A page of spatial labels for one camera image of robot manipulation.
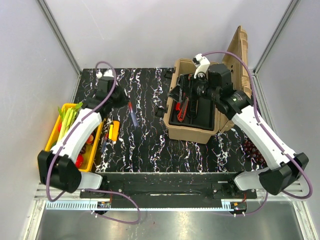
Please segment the black tool box tray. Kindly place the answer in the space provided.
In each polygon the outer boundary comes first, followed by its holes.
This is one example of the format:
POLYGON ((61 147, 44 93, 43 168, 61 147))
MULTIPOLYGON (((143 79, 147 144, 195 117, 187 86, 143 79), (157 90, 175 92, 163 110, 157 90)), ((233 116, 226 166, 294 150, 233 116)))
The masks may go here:
POLYGON ((212 100, 202 97, 188 99, 187 112, 183 122, 179 122, 177 119, 179 112, 175 110, 176 103, 173 100, 168 121, 170 125, 208 131, 214 129, 215 104, 213 97, 212 100))

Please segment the red handled pliers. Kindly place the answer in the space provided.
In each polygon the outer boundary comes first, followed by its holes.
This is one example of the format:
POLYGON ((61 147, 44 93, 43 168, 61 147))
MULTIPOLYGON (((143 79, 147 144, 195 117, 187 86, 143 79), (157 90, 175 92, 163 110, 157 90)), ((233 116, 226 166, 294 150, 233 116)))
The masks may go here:
POLYGON ((186 98, 183 103, 179 104, 179 112, 177 114, 177 120, 182 123, 185 119, 187 109, 188 109, 189 99, 186 98))

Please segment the yellow handled screwdriver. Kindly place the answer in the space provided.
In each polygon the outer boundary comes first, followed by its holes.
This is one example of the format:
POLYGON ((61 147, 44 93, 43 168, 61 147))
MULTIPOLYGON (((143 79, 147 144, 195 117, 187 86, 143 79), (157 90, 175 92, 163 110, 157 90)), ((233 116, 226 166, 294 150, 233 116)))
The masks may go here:
POLYGON ((109 129, 108 129, 108 138, 112 139, 112 134, 113 134, 113 124, 110 124, 109 129))

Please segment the yellow utility knife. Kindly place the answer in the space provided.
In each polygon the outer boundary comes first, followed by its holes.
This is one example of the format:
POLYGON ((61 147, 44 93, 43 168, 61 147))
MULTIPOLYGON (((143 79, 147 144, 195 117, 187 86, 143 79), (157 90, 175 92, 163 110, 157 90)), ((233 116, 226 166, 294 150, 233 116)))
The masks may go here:
POLYGON ((112 140, 113 142, 116 142, 119 135, 119 129, 120 129, 120 122, 118 120, 114 120, 111 124, 113 124, 113 132, 112 132, 112 140))

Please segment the small blue red screwdriver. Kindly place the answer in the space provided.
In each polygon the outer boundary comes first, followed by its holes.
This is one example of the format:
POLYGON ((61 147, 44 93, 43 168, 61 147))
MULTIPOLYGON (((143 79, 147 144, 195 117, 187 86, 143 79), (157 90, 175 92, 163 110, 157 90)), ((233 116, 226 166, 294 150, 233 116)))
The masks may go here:
POLYGON ((106 133, 104 138, 103 138, 103 141, 102 141, 102 146, 101 146, 101 149, 100 149, 101 153, 103 153, 105 151, 108 139, 109 139, 109 134, 106 133))

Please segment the tan plastic tool box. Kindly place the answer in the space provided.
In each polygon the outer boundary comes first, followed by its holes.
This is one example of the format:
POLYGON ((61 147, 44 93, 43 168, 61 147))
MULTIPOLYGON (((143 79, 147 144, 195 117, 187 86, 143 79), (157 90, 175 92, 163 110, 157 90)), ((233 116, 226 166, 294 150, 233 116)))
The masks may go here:
MULTIPOLYGON (((229 44, 221 63, 210 62, 210 66, 214 64, 224 64, 231 71, 231 81, 235 90, 241 90, 247 96, 252 97, 252 88, 250 76, 245 66, 248 62, 248 35, 241 26, 238 26, 232 41, 229 44)), ((175 62, 174 73, 171 77, 170 90, 176 85, 177 77, 182 74, 193 74, 196 67, 193 59, 180 58, 175 62)), ((219 112, 215 106, 214 111, 214 129, 203 130, 192 127, 176 126, 169 124, 170 111, 172 109, 173 100, 168 97, 165 112, 163 114, 164 124, 168 130, 169 138, 172 140, 182 140, 195 142, 199 144, 207 144, 211 136, 217 133, 223 133, 230 130, 234 123, 219 112)))

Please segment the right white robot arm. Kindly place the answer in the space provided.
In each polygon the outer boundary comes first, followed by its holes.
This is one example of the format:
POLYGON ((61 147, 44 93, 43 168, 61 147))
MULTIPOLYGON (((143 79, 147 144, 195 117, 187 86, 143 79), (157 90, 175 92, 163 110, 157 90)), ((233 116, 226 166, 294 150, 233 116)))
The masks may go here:
POLYGON ((231 197, 239 198, 248 189, 264 189, 276 196, 303 175, 309 163, 307 155, 286 145, 262 119, 250 97, 234 89, 232 72, 226 65, 200 66, 195 73, 181 74, 168 97, 181 105, 199 98, 212 101, 260 151, 267 167, 236 175, 227 186, 231 197))

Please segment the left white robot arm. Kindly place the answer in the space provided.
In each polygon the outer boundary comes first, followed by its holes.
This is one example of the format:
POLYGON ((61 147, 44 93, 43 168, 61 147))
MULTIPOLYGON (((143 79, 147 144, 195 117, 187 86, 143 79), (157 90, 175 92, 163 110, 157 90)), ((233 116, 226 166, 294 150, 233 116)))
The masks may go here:
POLYGON ((117 80, 113 76, 102 76, 96 92, 84 102, 64 137, 50 150, 42 150, 38 154, 40 182, 68 193, 90 189, 98 198, 106 196, 109 186, 103 182, 103 177, 80 171, 76 160, 91 133, 111 110, 124 107, 128 102, 129 98, 117 80))

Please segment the black marble pattern mat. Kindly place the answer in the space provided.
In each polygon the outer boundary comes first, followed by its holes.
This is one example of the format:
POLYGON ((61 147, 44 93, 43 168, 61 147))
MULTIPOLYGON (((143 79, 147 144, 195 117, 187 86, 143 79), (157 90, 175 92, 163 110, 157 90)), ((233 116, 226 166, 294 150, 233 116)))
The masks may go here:
POLYGON ((98 142, 92 170, 106 172, 240 172, 266 167, 244 151, 245 133, 237 126, 212 136, 208 143, 172 140, 162 118, 155 116, 167 101, 170 82, 164 68, 118 68, 117 80, 132 100, 138 127, 127 107, 111 111, 102 127, 105 135, 111 120, 120 122, 115 143, 98 142))

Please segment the red cherry cluster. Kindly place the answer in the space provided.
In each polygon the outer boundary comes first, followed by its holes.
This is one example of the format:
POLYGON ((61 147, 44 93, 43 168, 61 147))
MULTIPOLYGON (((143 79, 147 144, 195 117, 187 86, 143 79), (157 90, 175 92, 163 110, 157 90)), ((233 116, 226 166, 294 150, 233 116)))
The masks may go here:
POLYGON ((86 151, 87 151, 87 146, 91 145, 91 144, 94 142, 94 139, 95 139, 95 137, 94 137, 93 134, 91 134, 91 135, 88 137, 88 139, 86 140, 85 144, 83 145, 83 147, 82 147, 81 150, 80 150, 80 154, 81 154, 81 155, 83 155, 83 154, 86 153, 86 151))

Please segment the green white leek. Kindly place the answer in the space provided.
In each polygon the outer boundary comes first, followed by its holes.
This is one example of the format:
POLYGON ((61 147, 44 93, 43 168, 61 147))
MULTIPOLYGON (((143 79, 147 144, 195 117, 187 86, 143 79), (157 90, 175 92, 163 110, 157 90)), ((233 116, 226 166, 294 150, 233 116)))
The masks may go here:
POLYGON ((75 106, 70 107, 68 109, 62 110, 61 108, 58 108, 59 116, 61 118, 61 127, 59 130, 59 136, 57 139, 58 141, 60 141, 68 132, 68 130, 76 120, 76 117, 82 105, 83 103, 79 102, 75 106))

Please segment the yellow plastic bin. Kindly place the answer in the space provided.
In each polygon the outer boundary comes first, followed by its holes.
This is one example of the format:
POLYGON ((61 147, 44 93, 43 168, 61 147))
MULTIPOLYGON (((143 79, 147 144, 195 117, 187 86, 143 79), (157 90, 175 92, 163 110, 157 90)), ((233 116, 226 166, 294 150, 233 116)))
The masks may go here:
MULTIPOLYGON (((60 107, 60 109, 66 110, 68 108, 74 107, 75 105, 75 103, 65 103, 62 107, 60 107)), ((71 134, 71 137, 66 141, 61 154, 67 154, 71 157, 72 161, 76 163, 77 157, 80 154, 82 147, 86 143, 89 136, 93 134, 94 142, 91 145, 88 145, 85 154, 82 154, 84 162, 81 168, 78 168, 81 172, 90 172, 93 167, 104 123, 101 115, 97 112, 91 113, 91 110, 89 108, 80 108, 74 123, 69 128, 64 137, 60 141, 58 141, 61 122, 62 120, 59 114, 44 150, 46 152, 53 150, 53 153, 55 154, 60 146, 62 146, 62 144, 64 143, 64 140, 71 129, 77 123, 80 123, 76 130, 71 134)))

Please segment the red apple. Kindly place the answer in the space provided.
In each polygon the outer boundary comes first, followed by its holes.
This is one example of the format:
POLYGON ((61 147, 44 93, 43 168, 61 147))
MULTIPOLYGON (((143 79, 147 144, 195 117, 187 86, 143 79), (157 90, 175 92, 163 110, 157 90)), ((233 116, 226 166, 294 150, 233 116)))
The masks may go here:
POLYGON ((76 159, 76 162, 75 162, 75 166, 79 169, 79 168, 82 167, 83 163, 84 163, 84 157, 83 157, 82 154, 79 154, 77 156, 77 159, 76 159))

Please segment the dark purple grape bunch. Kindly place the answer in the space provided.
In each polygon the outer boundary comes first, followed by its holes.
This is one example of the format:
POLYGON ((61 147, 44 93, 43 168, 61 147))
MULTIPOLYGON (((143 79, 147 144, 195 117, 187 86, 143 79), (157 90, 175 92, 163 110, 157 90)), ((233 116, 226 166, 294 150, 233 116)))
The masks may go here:
POLYGON ((258 148, 253 144, 253 142, 250 139, 247 139, 244 141, 243 150, 247 155, 249 155, 251 158, 253 158, 256 162, 258 162, 260 164, 266 163, 261 152, 258 150, 258 148))

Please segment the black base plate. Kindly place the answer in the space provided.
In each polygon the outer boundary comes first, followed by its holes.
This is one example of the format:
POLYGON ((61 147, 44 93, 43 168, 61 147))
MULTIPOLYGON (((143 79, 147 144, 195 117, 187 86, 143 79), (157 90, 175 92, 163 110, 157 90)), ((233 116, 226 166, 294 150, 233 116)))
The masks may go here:
POLYGON ((220 208, 222 200, 255 200, 255 190, 232 186, 233 173, 119 173, 103 175, 102 189, 125 194, 140 209, 220 208))

